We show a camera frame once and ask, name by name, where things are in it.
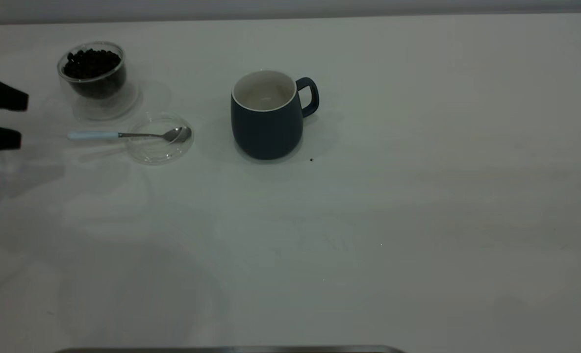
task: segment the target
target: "mug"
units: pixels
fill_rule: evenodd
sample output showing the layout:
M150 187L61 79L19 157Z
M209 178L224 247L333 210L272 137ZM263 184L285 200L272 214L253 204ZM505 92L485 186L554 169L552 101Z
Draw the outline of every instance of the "mug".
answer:
M299 90L310 87L312 101L301 108ZM236 143L257 159L280 158L301 140L303 119L319 107L310 78L295 82L286 74L261 70L241 78L231 91L231 128Z

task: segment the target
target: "mug rim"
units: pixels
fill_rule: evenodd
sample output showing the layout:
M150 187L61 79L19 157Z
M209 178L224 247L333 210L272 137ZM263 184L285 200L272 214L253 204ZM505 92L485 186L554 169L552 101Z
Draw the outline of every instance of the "mug rim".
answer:
M274 72L275 74L281 74L283 76L286 76L288 79L290 79L290 81L293 83L293 86L295 87L295 90L293 91L292 96L290 97L290 99L288 99L288 101L282 105L280 105L277 108L273 108L273 109L265 109L265 110L260 110L260 109L252 109L252 108L248 108L245 107L244 105L241 104L241 102L239 102L236 99L236 96L234 95L234 90L236 90L236 86L240 83L240 81L242 81L244 78L246 78L247 76L253 75L253 74L258 74L261 72ZM234 87L231 88L231 98L234 100L234 102L237 103L237 105L240 105L242 108L245 108L247 110L250 110L252 112L274 112L275 110L279 110L281 108L286 107L286 105L289 105L290 102L292 102L292 100L295 98L295 96L297 95L297 82L295 80L293 80L293 78L289 75L286 74L285 72L279 71L279 70L267 70L267 69L261 69L261 70L257 70L257 71L253 71L250 72L249 74L246 74L244 76L242 76L235 84Z

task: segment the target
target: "white table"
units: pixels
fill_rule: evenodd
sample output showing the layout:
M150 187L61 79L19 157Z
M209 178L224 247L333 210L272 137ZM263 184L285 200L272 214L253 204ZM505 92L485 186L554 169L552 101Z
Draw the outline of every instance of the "white table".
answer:
M193 125L181 159L63 138L55 63L92 40ZM279 163L230 130L261 68L321 92ZM581 14L0 26L0 80L30 94L0 111L0 353L581 353Z

